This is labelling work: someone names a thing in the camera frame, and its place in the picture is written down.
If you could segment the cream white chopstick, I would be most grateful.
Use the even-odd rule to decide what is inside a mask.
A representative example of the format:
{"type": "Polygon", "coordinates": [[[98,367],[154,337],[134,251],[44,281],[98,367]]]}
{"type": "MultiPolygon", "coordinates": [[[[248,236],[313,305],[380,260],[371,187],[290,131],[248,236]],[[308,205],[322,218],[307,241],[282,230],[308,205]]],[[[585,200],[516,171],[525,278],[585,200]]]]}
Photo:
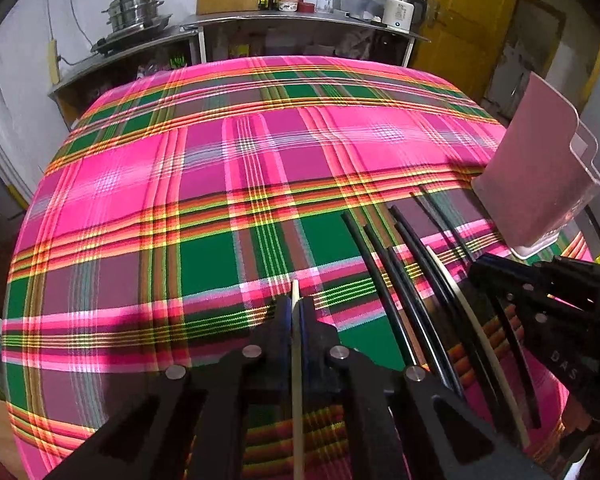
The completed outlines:
{"type": "Polygon", "coordinates": [[[298,280],[291,284],[291,411],[294,480],[304,479],[301,297],[298,280]]]}
{"type": "Polygon", "coordinates": [[[482,350],[482,353],[486,356],[486,360],[488,361],[488,371],[493,373],[496,384],[498,385],[498,393],[501,393],[504,396],[505,404],[509,409],[509,413],[513,415],[515,428],[518,432],[518,436],[520,437],[520,446],[522,448],[526,448],[530,444],[530,438],[527,427],[524,424],[524,418],[522,417],[522,413],[518,406],[515,395],[512,389],[509,387],[508,380],[504,370],[501,367],[500,361],[491,347],[489,338],[486,336],[482,325],[475,316],[474,310],[472,310],[472,307],[466,299],[464,292],[460,290],[460,286],[457,285],[457,282],[454,280],[451,273],[446,270],[443,262],[429,246],[426,247],[426,252],[427,255],[434,260],[434,264],[436,265],[437,270],[442,274],[445,283],[450,286],[450,289],[452,289],[454,298],[460,303],[468,318],[468,321],[471,325],[471,331],[478,337],[479,348],[482,350]]]}

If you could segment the black chopstick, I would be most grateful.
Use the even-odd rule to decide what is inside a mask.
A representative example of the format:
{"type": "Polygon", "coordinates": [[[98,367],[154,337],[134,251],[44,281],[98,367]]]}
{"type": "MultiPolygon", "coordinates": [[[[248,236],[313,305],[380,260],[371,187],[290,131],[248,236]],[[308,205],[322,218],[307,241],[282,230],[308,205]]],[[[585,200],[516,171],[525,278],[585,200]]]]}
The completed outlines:
{"type": "Polygon", "coordinates": [[[460,399],[464,400],[464,390],[460,378],[458,378],[455,368],[442,346],[424,303],[404,269],[402,260],[393,247],[382,246],[379,237],[369,224],[364,226],[363,230],[376,250],[391,284],[393,284],[396,296],[400,300],[405,315],[410,320],[420,346],[430,354],[429,366],[446,388],[449,388],[460,399]]]}
{"type": "Polygon", "coordinates": [[[479,354],[479,341],[472,331],[472,325],[469,321],[468,314],[465,308],[460,303],[457,294],[453,292],[449,281],[443,276],[442,270],[437,263],[434,262],[434,257],[430,255],[424,243],[415,233],[411,225],[406,221],[402,212],[391,205],[389,207],[390,214],[396,222],[396,230],[404,244],[412,254],[414,261],[422,270],[422,274],[430,285],[434,296],[438,303],[443,308],[446,316],[453,323],[457,337],[463,345],[468,358],[476,358],[479,354]]]}
{"type": "Polygon", "coordinates": [[[385,280],[382,278],[381,272],[378,269],[372,254],[368,250],[363,240],[358,225],[355,223],[352,214],[348,210],[343,211],[341,218],[346,225],[356,248],[358,248],[358,252],[363,259],[368,274],[370,274],[370,278],[372,279],[380,303],[382,304],[385,314],[387,315],[393,337],[396,340],[396,345],[400,350],[404,365],[406,367],[416,365],[418,363],[417,356],[401,321],[399,311],[392,300],[389,289],[385,283],[385,280]]]}
{"type": "Polygon", "coordinates": [[[418,193],[413,194],[414,200],[419,204],[425,214],[428,214],[430,220],[439,228],[439,231],[449,233],[455,242],[455,245],[462,253],[462,258],[473,263],[475,257],[469,250],[464,238],[457,231],[451,219],[445,214],[444,210],[438,205],[427,189],[419,185],[418,193]]]}
{"type": "Polygon", "coordinates": [[[509,321],[509,318],[505,312],[504,307],[501,304],[501,301],[493,295],[489,295],[488,299],[494,313],[500,321],[502,329],[504,330],[504,335],[509,343],[509,348],[510,350],[512,350],[516,362],[516,367],[518,370],[518,375],[521,380],[521,385],[522,388],[524,388],[524,396],[526,397],[526,401],[528,404],[531,425],[534,429],[540,429],[542,427],[542,418],[539,408],[538,397],[535,393],[535,388],[529,372],[527,360],[524,357],[524,352],[522,352],[520,342],[516,336],[516,332],[513,328],[512,323],[509,321]]]}

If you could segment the metal kitchen counter shelf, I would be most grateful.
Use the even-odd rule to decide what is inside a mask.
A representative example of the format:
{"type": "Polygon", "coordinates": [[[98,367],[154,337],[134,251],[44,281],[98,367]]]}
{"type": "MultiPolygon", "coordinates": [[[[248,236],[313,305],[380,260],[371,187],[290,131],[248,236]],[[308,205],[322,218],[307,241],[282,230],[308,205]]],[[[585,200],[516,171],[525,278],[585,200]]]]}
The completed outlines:
{"type": "Polygon", "coordinates": [[[178,26],[198,38],[198,60],[272,55],[334,56],[406,67],[429,39],[342,13],[237,11],[191,15],[178,26]]]}

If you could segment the pink plastic utensil basket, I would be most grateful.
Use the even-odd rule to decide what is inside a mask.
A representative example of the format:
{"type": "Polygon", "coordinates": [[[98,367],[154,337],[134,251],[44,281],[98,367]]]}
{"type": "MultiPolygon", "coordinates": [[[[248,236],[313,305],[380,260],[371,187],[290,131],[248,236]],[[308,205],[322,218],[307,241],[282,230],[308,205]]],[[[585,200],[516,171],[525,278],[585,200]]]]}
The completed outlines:
{"type": "Polygon", "coordinates": [[[600,192],[598,142],[576,108],[532,73],[483,173],[471,181],[510,251],[528,259],[600,192]]]}

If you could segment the pink plaid tablecloth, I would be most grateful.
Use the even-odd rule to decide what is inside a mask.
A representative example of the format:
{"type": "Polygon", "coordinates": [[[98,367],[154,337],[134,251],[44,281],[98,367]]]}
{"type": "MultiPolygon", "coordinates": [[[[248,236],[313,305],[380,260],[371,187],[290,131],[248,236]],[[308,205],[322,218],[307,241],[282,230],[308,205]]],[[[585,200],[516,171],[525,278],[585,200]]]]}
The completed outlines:
{"type": "Polygon", "coordinates": [[[10,266],[3,361],[28,476],[45,477],[160,370],[239,347],[292,284],[345,344],[401,367],[344,212],[396,248],[486,416],[392,211],[457,280],[464,248],[506,256],[471,189],[504,133],[440,77],[324,56],[210,63],[105,93],[46,169],[10,266]],[[431,222],[421,190],[463,244],[431,222]]]}

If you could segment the yellow wooden door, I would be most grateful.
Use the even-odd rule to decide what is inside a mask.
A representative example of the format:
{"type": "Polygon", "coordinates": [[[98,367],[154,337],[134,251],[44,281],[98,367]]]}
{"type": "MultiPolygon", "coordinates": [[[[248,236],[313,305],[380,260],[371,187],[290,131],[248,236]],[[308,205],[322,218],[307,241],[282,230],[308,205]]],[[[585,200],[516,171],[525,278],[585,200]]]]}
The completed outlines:
{"type": "Polygon", "coordinates": [[[412,67],[479,102],[500,56],[516,0],[428,0],[412,67]]]}

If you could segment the low metal side shelf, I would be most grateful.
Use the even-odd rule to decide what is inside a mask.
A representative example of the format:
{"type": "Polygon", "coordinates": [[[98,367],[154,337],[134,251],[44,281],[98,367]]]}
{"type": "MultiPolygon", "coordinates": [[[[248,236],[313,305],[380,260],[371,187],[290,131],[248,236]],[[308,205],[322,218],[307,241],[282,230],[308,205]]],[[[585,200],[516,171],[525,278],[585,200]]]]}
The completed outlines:
{"type": "Polygon", "coordinates": [[[99,54],[79,63],[53,85],[48,96],[57,105],[68,129],[72,129],[82,114],[108,90],[199,62],[198,29],[170,27],[143,44],[108,55],[99,54]]]}

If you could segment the white electric kettle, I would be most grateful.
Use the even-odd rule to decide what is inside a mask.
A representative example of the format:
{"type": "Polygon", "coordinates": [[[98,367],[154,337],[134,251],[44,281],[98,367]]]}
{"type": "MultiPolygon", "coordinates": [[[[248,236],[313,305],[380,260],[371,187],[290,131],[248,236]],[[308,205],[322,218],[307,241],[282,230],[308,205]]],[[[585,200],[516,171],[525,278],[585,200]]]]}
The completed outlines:
{"type": "Polygon", "coordinates": [[[427,0],[386,0],[382,22],[389,27],[414,32],[422,24],[427,0]]]}

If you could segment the black induction cooker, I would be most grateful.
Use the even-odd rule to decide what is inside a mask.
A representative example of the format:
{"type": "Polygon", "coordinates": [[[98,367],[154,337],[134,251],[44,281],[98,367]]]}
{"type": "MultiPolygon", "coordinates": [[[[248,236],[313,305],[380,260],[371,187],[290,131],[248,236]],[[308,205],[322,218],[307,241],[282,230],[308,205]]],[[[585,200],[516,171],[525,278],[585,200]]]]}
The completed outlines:
{"type": "Polygon", "coordinates": [[[108,55],[141,44],[158,36],[169,25],[171,14],[159,15],[151,20],[138,23],[125,29],[112,32],[105,38],[100,38],[94,43],[91,52],[94,54],[108,55]]]}

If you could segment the grey plastic container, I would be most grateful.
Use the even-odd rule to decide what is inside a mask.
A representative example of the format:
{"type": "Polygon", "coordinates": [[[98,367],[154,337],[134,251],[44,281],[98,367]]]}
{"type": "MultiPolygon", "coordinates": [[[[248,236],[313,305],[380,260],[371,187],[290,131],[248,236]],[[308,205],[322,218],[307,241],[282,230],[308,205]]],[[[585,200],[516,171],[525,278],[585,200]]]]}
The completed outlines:
{"type": "Polygon", "coordinates": [[[332,0],[336,12],[349,14],[363,21],[380,22],[385,11],[386,0],[332,0]]]}

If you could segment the stainless steel steamer pot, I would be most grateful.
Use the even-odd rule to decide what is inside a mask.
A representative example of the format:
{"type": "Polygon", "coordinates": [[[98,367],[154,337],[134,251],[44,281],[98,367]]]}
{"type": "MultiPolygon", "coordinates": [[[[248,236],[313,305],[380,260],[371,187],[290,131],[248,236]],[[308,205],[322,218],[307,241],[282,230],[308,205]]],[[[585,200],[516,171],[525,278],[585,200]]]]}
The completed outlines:
{"type": "Polygon", "coordinates": [[[159,16],[162,0],[112,0],[104,14],[113,32],[151,22],[159,16]]]}

